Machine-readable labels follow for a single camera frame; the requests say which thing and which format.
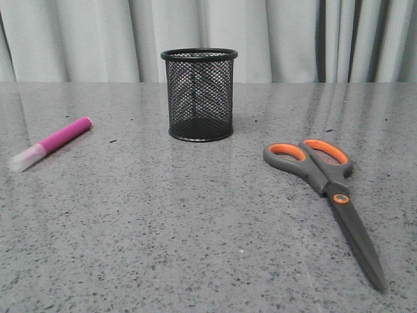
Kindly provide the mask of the grey orange handled scissors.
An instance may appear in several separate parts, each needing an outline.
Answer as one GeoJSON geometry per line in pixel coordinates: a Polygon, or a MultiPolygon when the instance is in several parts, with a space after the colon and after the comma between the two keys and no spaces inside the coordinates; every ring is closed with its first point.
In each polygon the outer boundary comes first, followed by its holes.
{"type": "Polygon", "coordinates": [[[329,204],[358,264],[379,292],[386,290],[382,265],[369,234],[349,196],[346,178],[352,173],[350,158],[336,146],[318,139],[298,145],[272,143],[263,149],[270,166],[305,180],[329,204]]]}

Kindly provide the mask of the pink marker pen clear cap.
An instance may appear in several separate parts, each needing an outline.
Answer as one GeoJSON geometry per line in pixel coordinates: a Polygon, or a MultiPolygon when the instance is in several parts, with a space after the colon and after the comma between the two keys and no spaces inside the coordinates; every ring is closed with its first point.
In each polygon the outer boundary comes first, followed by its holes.
{"type": "Polygon", "coordinates": [[[21,172],[42,160],[61,146],[91,129],[93,122],[89,117],[83,116],[54,132],[38,143],[10,158],[9,168],[14,172],[21,172]]]}

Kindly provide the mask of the grey pleated curtain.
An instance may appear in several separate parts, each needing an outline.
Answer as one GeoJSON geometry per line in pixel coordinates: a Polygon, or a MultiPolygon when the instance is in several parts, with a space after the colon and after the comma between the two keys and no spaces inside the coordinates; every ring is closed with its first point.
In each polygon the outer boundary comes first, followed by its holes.
{"type": "Polygon", "coordinates": [[[2,82],[162,82],[238,52],[237,82],[415,82],[415,1],[2,1],[2,82]]]}

